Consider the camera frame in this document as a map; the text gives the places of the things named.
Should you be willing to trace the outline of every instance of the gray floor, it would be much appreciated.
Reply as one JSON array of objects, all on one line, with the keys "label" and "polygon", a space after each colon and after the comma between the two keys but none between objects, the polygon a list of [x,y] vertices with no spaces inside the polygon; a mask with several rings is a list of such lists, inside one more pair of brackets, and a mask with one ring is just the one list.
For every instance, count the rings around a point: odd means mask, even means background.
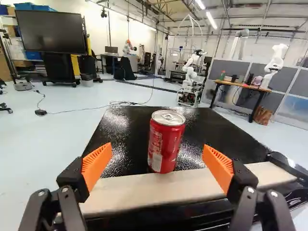
[{"label": "gray floor", "polygon": [[[150,86],[153,83],[152,79],[137,81]],[[147,106],[178,106],[174,93],[116,81],[75,89],[52,84],[47,87],[41,83],[35,85],[35,89],[46,94],[40,106],[48,112],[105,106],[110,101],[141,103],[149,99],[152,91]],[[175,90],[179,87],[161,79],[155,79],[154,85]],[[18,228],[29,195],[41,188],[57,188],[57,175],[82,154],[106,107],[39,117],[34,110],[41,95],[15,91],[12,83],[6,91],[7,94],[0,96],[0,103],[6,102],[14,113],[0,112],[0,208],[3,211],[0,224],[1,230],[14,231]],[[223,109],[216,110],[261,143],[308,168],[308,131],[281,123],[268,126],[250,124],[246,118]],[[308,210],[305,210],[294,219],[298,231],[307,230],[307,216]]]}]

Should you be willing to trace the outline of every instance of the black table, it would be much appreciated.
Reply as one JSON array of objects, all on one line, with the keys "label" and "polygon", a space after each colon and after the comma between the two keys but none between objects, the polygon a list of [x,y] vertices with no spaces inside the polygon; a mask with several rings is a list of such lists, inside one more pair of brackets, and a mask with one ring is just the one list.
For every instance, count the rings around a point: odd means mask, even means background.
[{"label": "black table", "polygon": [[[98,124],[83,156],[111,142],[117,161],[102,177],[148,172],[147,153],[151,115],[162,107],[109,107]],[[265,161],[270,149],[209,108],[174,108],[186,118],[186,128],[175,170],[203,168],[204,144],[244,164]]]},{"label": "black table", "polygon": [[[99,122],[83,156],[111,142],[113,158],[102,178],[145,174],[151,114],[163,107],[112,106]],[[244,164],[263,162],[271,150],[209,108],[172,108],[186,118],[186,128],[176,171],[204,168],[203,145],[208,144]],[[288,194],[303,186],[298,182],[275,190]],[[217,225],[227,230],[234,206],[227,199],[202,203],[142,208],[108,217],[86,219],[89,231],[104,230],[200,230]]]}]

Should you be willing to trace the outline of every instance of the orange gripper pad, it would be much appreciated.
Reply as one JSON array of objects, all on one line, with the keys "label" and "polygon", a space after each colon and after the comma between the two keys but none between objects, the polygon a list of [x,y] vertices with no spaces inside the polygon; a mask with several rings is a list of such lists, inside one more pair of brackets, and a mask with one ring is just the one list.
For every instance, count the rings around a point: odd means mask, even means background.
[{"label": "orange gripper pad", "polygon": [[234,175],[232,160],[206,144],[203,148],[202,159],[227,195],[231,179]]},{"label": "orange gripper pad", "polygon": [[111,143],[107,143],[82,159],[81,174],[85,179],[89,192],[92,191],[111,157]]}]

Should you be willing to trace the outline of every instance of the soda can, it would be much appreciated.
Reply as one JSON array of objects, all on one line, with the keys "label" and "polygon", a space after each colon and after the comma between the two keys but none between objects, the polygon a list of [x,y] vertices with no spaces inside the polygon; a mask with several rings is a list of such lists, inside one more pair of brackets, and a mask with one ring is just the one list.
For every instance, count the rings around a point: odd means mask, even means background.
[{"label": "soda can", "polygon": [[185,117],[170,110],[153,112],[150,120],[148,165],[157,173],[172,172],[185,130]]}]

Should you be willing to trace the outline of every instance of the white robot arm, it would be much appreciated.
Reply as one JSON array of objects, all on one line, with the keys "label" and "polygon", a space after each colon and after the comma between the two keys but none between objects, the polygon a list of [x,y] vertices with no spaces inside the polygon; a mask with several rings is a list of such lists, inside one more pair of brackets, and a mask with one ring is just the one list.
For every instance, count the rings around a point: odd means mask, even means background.
[{"label": "white robot arm", "polygon": [[189,82],[189,85],[190,83],[193,84],[192,78],[196,78],[198,76],[198,74],[194,72],[193,67],[190,65],[197,65],[199,58],[205,54],[207,54],[207,52],[204,52],[203,50],[196,50],[196,52],[191,55],[191,57],[187,60],[187,63],[183,66],[182,71],[186,72],[185,80]]},{"label": "white robot arm", "polygon": [[125,45],[124,45],[124,47],[123,47],[123,53],[124,54],[130,54],[130,51],[136,51],[137,50],[137,47],[133,47],[132,45],[131,45],[131,42],[130,42],[130,40],[129,39],[127,39],[126,41],[125,41]]},{"label": "white robot arm", "polygon": [[266,72],[270,73],[263,77],[263,81],[260,85],[261,88],[268,88],[271,78],[273,78],[273,76],[283,68],[282,54],[286,51],[287,48],[288,46],[283,43],[273,46],[274,55],[272,60],[264,68]]}]

